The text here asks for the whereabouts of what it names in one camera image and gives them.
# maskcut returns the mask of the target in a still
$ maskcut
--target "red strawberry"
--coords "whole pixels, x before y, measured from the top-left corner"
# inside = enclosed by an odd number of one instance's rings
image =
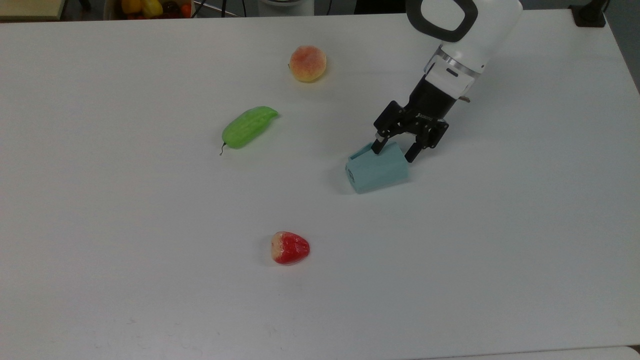
[[[300,235],[280,231],[271,238],[271,257],[278,264],[297,263],[309,255],[309,243]]]

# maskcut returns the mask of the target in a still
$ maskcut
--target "light blue box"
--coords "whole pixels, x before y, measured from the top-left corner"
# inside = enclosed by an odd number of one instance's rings
[[[397,143],[389,142],[377,155],[371,150],[372,144],[351,155],[345,166],[347,178],[357,193],[397,184],[409,178],[409,163]]]

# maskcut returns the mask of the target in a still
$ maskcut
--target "peach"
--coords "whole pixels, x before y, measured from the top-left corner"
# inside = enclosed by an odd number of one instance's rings
[[[310,83],[326,70],[326,55],[315,46],[300,46],[291,54],[289,68],[296,80]]]

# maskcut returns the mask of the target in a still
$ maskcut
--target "green vegetable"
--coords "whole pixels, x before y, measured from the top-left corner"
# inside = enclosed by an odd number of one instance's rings
[[[233,149],[240,149],[262,134],[276,116],[278,112],[269,106],[258,106],[245,111],[222,132],[222,141],[225,142],[222,146],[229,145]]]

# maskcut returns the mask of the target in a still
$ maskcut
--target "toy fruit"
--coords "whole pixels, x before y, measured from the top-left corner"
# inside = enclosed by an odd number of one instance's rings
[[[122,0],[122,12],[125,14],[138,13],[142,11],[141,0]]]
[[[158,0],[142,0],[142,15],[147,19],[162,15],[162,4]]]
[[[185,18],[190,18],[191,17],[191,4],[184,4],[180,7],[180,12],[182,13],[182,16]]]
[[[289,231],[280,231],[271,238],[271,257],[281,265],[299,262],[309,255],[309,250],[309,242]]]
[[[291,54],[289,68],[296,80],[305,83],[315,81],[326,70],[326,55],[315,46],[300,46]]]
[[[262,134],[278,112],[269,106],[249,109],[233,120],[222,132],[223,147],[239,149]]]

